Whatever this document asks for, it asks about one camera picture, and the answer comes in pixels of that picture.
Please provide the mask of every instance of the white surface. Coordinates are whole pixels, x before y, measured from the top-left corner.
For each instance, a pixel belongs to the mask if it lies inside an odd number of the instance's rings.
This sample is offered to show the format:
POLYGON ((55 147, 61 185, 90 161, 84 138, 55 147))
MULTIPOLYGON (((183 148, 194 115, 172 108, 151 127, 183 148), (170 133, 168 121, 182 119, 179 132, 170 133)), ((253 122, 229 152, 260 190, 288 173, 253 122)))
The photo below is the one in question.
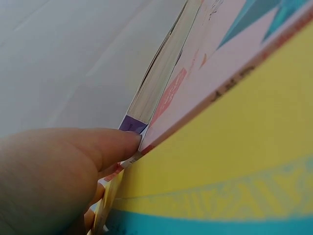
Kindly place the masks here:
POLYGON ((0 136, 117 128, 184 0, 0 0, 0 136))

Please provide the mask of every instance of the human hand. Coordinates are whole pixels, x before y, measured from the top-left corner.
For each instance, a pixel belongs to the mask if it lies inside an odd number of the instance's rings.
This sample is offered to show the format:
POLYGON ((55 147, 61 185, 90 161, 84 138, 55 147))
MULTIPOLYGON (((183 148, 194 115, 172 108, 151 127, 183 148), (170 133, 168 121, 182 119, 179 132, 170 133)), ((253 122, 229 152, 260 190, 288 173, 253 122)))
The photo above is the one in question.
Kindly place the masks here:
POLYGON ((85 235, 98 179, 131 157, 140 136, 112 129, 41 129, 0 139, 0 234, 85 235))

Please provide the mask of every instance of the purple spine label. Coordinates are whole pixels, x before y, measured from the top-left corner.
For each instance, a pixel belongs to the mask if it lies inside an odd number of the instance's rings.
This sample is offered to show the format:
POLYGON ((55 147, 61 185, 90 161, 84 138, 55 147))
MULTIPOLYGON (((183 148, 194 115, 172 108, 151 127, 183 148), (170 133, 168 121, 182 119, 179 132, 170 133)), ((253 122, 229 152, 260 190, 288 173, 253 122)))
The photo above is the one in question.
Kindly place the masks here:
POLYGON ((126 115, 119 129, 122 131, 134 131, 140 134, 146 127, 147 124, 126 115))

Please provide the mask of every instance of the teal triangle graphic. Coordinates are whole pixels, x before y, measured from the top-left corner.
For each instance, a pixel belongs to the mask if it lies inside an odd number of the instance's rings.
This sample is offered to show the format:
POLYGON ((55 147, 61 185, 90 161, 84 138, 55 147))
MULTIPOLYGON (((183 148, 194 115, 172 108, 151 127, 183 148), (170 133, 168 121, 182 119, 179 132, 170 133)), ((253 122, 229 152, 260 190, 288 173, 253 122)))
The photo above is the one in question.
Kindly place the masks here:
POLYGON ((237 36, 270 10, 279 5, 281 0, 246 0, 234 23, 222 39, 218 48, 237 36))
POLYGON ((272 35, 280 26, 282 26, 295 12, 297 12, 309 0, 282 0, 279 9, 270 25, 263 41, 272 35))

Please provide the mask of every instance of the cyan stripe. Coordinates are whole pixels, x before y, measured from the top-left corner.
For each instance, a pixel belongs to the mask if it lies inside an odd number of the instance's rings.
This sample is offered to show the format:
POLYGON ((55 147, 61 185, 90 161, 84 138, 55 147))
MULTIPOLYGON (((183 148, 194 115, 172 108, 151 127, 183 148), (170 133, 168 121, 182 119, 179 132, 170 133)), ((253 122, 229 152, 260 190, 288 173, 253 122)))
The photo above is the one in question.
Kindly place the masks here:
POLYGON ((166 218, 113 209, 108 235, 312 235, 313 216, 247 222, 199 221, 166 218))

